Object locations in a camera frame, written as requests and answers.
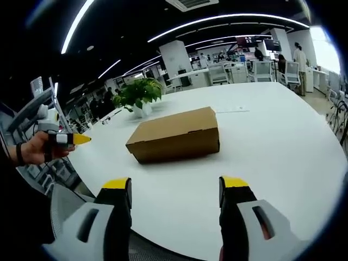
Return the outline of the person's left hand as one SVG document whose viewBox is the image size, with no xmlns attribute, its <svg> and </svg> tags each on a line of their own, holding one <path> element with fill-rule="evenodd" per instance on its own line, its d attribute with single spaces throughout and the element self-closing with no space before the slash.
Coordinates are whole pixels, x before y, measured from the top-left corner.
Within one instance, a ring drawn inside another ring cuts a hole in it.
<svg viewBox="0 0 348 261">
<path fill-rule="evenodd" d="M 47 133 L 39 131 L 29 141 L 21 145 L 21 156 L 23 163 L 41 165 L 50 162 L 53 159 L 68 156 L 75 150 L 75 145 L 64 148 L 58 145 L 48 143 Z"/>
</svg>

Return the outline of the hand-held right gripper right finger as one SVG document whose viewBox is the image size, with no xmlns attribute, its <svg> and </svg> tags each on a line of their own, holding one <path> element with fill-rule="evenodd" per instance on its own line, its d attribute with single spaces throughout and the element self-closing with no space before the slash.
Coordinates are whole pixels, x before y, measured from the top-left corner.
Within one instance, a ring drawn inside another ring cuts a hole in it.
<svg viewBox="0 0 348 261">
<path fill-rule="evenodd" d="M 303 249 L 290 221 L 244 180 L 219 178 L 219 206 L 220 260 L 295 260 Z"/>
</svg>

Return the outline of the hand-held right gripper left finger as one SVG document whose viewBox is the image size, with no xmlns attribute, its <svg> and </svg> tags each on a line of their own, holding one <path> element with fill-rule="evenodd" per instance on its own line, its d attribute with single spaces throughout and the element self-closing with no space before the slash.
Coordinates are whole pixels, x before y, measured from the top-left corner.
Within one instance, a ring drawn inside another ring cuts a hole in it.
<svg viewBox="0 0 348 261">
<path fill-rule="evenodd" d="M 54 242 L 43 244 L 49 260 L 128 260 L 132 182 L 106 182 L 96 198 L 55 185 L 51 196 Z"/>
</svg>

